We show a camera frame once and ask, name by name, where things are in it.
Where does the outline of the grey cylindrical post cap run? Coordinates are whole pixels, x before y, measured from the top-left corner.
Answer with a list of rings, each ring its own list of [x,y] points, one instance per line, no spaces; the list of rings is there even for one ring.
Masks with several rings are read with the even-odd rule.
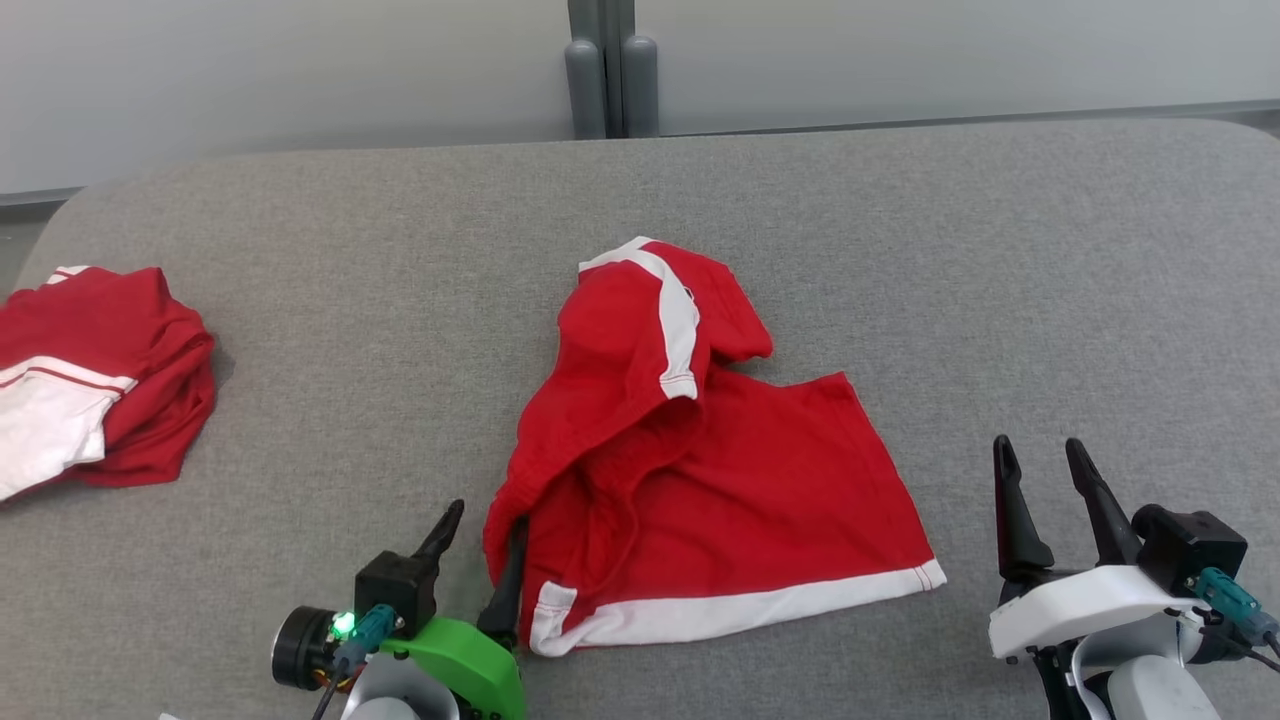
[[[660,135],[658,46],[653,38],[632,35],[621,46],[623,128],[630,138]]]
[[[607,138],[605,64],[600,49],[589,38],[575,38],[564,47],[564,69],[573,137]]]

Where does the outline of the red basketball jersey white sleeves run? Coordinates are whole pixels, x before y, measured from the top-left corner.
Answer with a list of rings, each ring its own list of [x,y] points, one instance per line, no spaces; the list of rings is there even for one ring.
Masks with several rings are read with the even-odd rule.
[[[0,304],[0,503],[60,480],[179,474],[211,416],[215,341],[156,266],[59,266]]]

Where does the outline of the grey fabric sofa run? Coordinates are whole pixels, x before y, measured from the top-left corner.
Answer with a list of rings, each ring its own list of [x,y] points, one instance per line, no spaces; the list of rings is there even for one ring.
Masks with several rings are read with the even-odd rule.
[[[581,261],[649,236],[737,277],[748,373],[852,382],[948,580],[695,644],[525,656],[541,720],[1044,720],[993,659],[991,445],[1096,559],[1064,443],[1120,503],[1211,511],[1280,615],[1280,141],[1216,120],[252,155],[82,190],[20,274],[159,266],[216,341],[179,480],[0,507],[0,720],[308,720],[270,675],[300,605],[453,498],[453,618]]]

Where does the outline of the grey partition post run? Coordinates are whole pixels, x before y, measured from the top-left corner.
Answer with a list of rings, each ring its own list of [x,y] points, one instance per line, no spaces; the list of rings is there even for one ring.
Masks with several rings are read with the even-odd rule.
[[[621,46],[628,36],[630,22],[625,19],[628,0],[566,0],[570,19],[570,42],[589,38],[602,51],[605,64],[605,100],[608,111],[608,137],[627,136],[622,110]]]

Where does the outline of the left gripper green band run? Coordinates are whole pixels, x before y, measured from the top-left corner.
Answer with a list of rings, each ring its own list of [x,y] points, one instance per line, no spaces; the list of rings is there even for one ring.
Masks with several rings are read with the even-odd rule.
[[[412,552],[416,573],[439,573],[465,515],[465,501],[453,500]],[[529,543],[529,519],[518,518],[508,534],[508,555],[494,592],[477,616],[477,628],[451,618],[434,618],[411,639],[388,639],[381,653],[404,660],[468,706],[463,720],[527,720],[527,702],[518,665],[520,605]]]

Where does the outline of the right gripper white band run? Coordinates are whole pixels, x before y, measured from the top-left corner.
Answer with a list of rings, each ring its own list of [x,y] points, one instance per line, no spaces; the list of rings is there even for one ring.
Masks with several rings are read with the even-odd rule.
[[[995,438],[992,455],[998,574],[1006,582],[1039,580],[1055,557],[1036,529],[1021,492],[1021,465],[1007,436]],[[1194,596],[1170,594],[1135,566],[1142,539],[1085,446],[1069,438],[1065,455],[1074,488],[1085,502],[1098,568],[1051,580],[1000,605],[988,626],[996,659],[1138,623],[1167,609],[1208,607]]]

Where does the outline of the red shorts white trim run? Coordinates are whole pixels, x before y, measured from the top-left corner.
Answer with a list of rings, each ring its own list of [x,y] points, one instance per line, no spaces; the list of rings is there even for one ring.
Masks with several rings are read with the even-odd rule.
[[[773,386],[722,263],[639,236],[579,265],[483,530],[527,530],[518,638],[544,657],[708,641],[936,591],[916,505],[841,372]]]

